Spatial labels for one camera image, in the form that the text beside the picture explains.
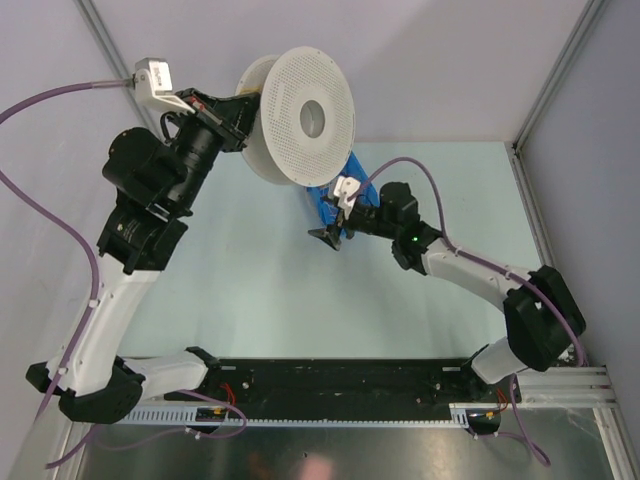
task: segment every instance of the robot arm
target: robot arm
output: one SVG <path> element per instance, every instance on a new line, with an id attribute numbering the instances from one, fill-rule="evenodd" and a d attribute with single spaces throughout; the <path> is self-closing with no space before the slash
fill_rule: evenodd
<path id="1" fill-rule="evenodd" d="M 485 299 L 505 315 L 507 336 L 485 346 L 471 357 L 467 368 L 473 378 L 493 385 L 507 375 L 525 368 L 546 371 L 570 345 L 566 331 L 528 288 L 514 278 L 526 280 L 548 297 L 562 312 L 576 336 L 585 330 L 585 322 L 560 273 L 543 266 L 537 271 L 501 265 L 486 260 L 472 261 L 468 255 L 452 251 L 442 232 L 429 226 L 418 213 L 418 202 L 406 183 L 388 183 L 380 189 L 380 206 L 349 200 L 360 183 L 340 177 L 333 189 L 339 208 L 336 222 L 309 233 L 339 250 L 341 234 L 351 238 L 356 231 L 392 240 L 391 251 L 405 270 L 448 280 Z M 498 265 L 506 274 L 498 274 L 488 264 Z"/>
<path id="2" fill-rule="evenodd" d="M 260 94 L 220 99 L 188 89 L 174 95 L 166 62 L 145 59 L 136 70 L 136 100 L 170 113 L 178 132 L 165 144 L 133 128 L 111 144 L 103 175 L 117 187 L 117 199 L 98 241 L 98 299 L 66 366 L 60 363 L 80 318 L 60 351 L 27 372 L 41 392 L 60 374 L 55 394 L 60 410 L 74 421 L 117 422 L 140 400 L 198 388 L 215 363 L 194 347 L 146 360 L 116 353 L 139 303 L 187 230 L 180 218 L 192 215 L 216 156 L 244 148 Z"/>

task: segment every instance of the white table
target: white table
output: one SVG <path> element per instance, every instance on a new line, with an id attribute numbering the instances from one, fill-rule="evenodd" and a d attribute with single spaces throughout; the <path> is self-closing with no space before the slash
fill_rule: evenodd
<path id="1" fill-rule="evenodd" d="M 370 173 L 396 156 L 433 172 L 459 244 L 516 265 L 540 265 L 502 143 L 366 143 Z M 422 172 L 396 165 L 375 182 L 406 181 L 438 227 Z M 198 345 L 214 356 L 468 356 L 505 333 L 500 312 L 435 278 L 402 270 L 390 241 L 356 234 L 334 252 L 307 235 L 320 226 L 301 187 L 253 175 L 221 155 L 187 219 L 189 230 L 121 345 L 127 356 Z"/>

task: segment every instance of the white wall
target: white wall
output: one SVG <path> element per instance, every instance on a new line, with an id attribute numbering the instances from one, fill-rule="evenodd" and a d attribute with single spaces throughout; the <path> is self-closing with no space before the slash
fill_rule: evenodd
<path id="1" fill-rule="evenodd" d="M 525 150 L 559 266 L 640 449 L 640 2 L 617 0 Z"/>
<path id="2" fill-rule="evenodd" d="M 95 0 L 129 64 L 231 95 L 262 55 L 325 50 L 359 141 L 513 140 L 587 0 Z"/>
<path id="3" fill-rule="evenodd" d="M 0 110 L 68 83 L 112 78 L 73 2 L 0 3 Z M 115 197 L 100 170 L 111 140 L 135 125 L 123 93 L 72 94 L 0 126 L 0 168 L 94 244 Z M 83 253 L 0 185 L 0 478 L 41 394 L 24 375 L 60 345 L 89 282 Z"/>

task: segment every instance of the white perforated disc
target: white perforated disc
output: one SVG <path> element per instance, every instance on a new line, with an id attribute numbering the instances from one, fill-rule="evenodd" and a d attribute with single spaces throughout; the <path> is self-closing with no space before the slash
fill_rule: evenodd
<path id="1" fill-rule="evenodd" d="M 344 168 L 355 134 L 353 97 L 328 55 L 298 47 L 278 58 L 262 88 L 260 110 L 267 149 L 288 179 L 319 186 Z"/>
<path id="2" fill-rule="evenodd" d="M 268 55 L 253 62 L 240 78 L 236 87 L 236 95 L 250 92 L 262 92 L 262 87 L 267 79 L 271 67 L 278 59 L 278 55 Z M 271 158 L 267 144 L 262 133 L 260 110 L 256 115 L 253 131 L 246 140 L 247 146 L 242 150 L 242 156 L 259 177 L 275 183 L 276 185 L 290 185 L 293 181 L 280 171 Z"/>

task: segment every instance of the blue basket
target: blue basket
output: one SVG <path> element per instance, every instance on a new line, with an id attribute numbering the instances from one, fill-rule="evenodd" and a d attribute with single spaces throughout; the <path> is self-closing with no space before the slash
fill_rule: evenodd
<path id="1" fill-rule="evenodd" d="M 360 162 L 353 152 L 351 152 L 351 155 L 349 155 L 347 164 L 340 172 L 340 175 L 353 177 L 360 183 L 369 178 L 366 172 L 362 169 Z M 324 200 L 322 200 L 322 197 L 325 197 L 329 193 L 329 184 L 323 185 L 321 187 L 306 187 L 306 189 L 309 197 L 311 197 L 311 200 L 318 210 L 318 216 L 320 217 L 322 223 L 325 226 L 332 224 L 336 219 L 336 215 L 338 214 L 338 208 L 334 207 L 329 202 L 325 202 Z M 358 202 L 364 203 L 365 205 L 374 205 L 377 207 L 380 203 L 378 201 L 378 192 L 376 192 L 375 187 L 373 185 L 369 185 L 367 188 L 365 188 L 364 192 L 358 196 Z"/>

